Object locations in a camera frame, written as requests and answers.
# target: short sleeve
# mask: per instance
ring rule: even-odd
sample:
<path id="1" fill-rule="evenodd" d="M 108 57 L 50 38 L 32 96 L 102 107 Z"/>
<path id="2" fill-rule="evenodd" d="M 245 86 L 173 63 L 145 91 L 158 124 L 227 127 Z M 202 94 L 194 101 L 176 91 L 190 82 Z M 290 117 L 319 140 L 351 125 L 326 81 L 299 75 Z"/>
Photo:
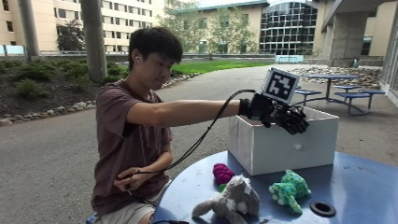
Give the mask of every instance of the short sleeve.
<path id="1" fill-rule="evenodd" d="M 162 128 L 161 131 L 162 131 L 162 133 L 161 133 L 161 145 L 165 146 L 173 140 L 173 133 L 172 133 L 170 128 Z"/>
<path id="2" fill-rule="evenodd" d="M 130 107 L 141 102 L 133 98 L 122 89 L 112 88 L 98 92 L 96 99 L 97 116 L 105 128 L 125 137 L 125 119 Z"/>

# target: curved glass facade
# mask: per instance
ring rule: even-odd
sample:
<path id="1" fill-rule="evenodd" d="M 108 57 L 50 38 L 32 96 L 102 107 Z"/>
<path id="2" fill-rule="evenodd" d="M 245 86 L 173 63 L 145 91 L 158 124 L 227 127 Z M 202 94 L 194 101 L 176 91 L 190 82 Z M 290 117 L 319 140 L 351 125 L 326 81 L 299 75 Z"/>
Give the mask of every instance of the curved glass facade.
<path id="1" fill-rule="evenodd" d="M 286 2 L 262 9 L 259 51 L 277 55 L 310 54 L 317 9 Z"/>

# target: blue table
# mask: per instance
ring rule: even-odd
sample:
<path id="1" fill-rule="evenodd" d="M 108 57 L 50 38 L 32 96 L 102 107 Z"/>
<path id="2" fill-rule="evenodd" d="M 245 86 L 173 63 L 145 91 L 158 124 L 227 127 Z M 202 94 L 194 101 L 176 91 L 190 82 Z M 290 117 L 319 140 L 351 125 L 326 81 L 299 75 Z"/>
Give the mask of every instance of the blue table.
<path id="1" fill-rule="evenodd" d="M 359 107 L 346 103 L 342 100 L 338 100 L 338 99 L 334 99 L 334 98 L 330 97 L 330 94 L 331 94 L 331 80 L 333 79 L 351 79 L 351 78 L 358 78 L 358 76 L 338 75 L 338 74 L 326 74 L 326 75 L 325 74 L 313 74 L 313 75 L 306 75 L 306 77 L 309 77 L 309 78 L 325 78 L 327 80 L 326 95 L 325 95 L 325 97 L 311 98 L 309 100 L 301 101 L 301 102 L 295 103 L 297 105 L 303 104 L 305 102 L 309 102 L 309 101 L 326 100 L 327 102 L 338 103 L 338 104 L 350 106 L 357 111 L 359 111 L 358 115 L 369 113 L 369 111 L 363 111 Z"/>
<path id="2" fill-rule="evenodd" d="M 197 203 L 209 200 L 218 192 L 213 177 L 213 165 L 225 163 L 235 174 L 250 178 L 251 187 L 261 198 L 258 217 L 245 217 L 247 223 L 398 223 L 398 168 L 383 163 L 335 152 L 334 165 L 295 170 L 306 179 L 313 194 L 299 200 L 303 213 L 291 213 L 289 206 L 278 205 L 267 191 L 285 173 L 249 176 L 234 156 L 222 151 L 197 161 L 176 177 L 165 191 L 154 214 L 160 220 L 182 220 L 189 223 L 227 221 L 210 211 L 192 218 Z M 334 217 L 321 217 L 310 209 L 310 203 L 323 201 L 335 208 Z"/>

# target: shorts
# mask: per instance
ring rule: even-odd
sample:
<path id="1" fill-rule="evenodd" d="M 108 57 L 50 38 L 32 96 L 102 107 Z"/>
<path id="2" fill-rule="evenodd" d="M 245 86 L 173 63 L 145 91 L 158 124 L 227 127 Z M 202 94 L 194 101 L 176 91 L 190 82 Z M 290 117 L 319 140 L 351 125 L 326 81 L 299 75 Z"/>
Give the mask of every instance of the shorts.
<path id="1" fill-rule="evenodd" d="M 162 194 L 162 191 L 166 189 L 166 187 L 170 184 L 169 182 L 164 185 L 161 189 L 161 193 L 148 199 L 145 202 L 136 202 L 129 204 L 126 207 L 124 207 L 121 210 L 102 215 L 98 220 L 94 222 L 96 224 L 137 224 L 142 217 L 148 213 L 153 213 L 156 209 L 156 205 L 158 204 L 158 199 Z"/>

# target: lawn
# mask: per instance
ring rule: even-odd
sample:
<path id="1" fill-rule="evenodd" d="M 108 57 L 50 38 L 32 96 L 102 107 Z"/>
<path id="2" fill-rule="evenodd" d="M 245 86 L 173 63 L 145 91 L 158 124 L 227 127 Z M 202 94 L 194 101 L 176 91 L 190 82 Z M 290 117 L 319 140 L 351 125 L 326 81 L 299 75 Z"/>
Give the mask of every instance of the lawn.
<path id="1" fill-rule="evenodd" d="M 238 61 L 210 61 L 201 63 L 182 63 L 173 66 L 173 70 L 181 71 L 184 74 L 207 73 L 222 69 L 266 66 L 269 63 L 253 63 Z"/>

